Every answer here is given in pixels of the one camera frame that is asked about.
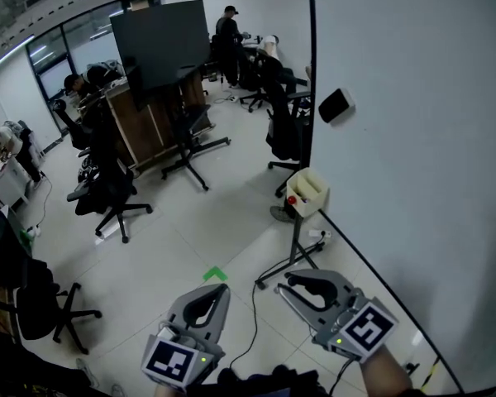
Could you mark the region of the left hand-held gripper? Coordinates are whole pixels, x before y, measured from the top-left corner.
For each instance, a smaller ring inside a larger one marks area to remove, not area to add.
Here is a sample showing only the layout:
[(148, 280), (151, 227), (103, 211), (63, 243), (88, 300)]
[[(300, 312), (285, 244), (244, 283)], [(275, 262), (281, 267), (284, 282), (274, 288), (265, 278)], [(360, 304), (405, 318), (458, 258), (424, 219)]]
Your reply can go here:
[(141, 371), (182, 393), (201, 385), (225, 356), (217, 343), (230, 299), (226, 284), (206, 285), (178, 297), (169, 309), (169, 322), (160, 323), (159, 331), (149, 336)]

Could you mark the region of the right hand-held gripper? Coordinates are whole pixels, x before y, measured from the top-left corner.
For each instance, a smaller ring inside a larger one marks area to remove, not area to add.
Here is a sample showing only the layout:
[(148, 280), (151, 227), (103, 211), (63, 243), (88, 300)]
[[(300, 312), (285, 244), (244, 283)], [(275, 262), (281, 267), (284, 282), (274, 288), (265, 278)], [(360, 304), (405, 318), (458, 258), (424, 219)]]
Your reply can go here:
[(312, 342), (328, 352), (363, 363), (398, 326), (378, 299), (352, 289), (350, 281), (334, 270), (294, 270), (286, 280), (277, 285), (278, 294), (316, 330)]

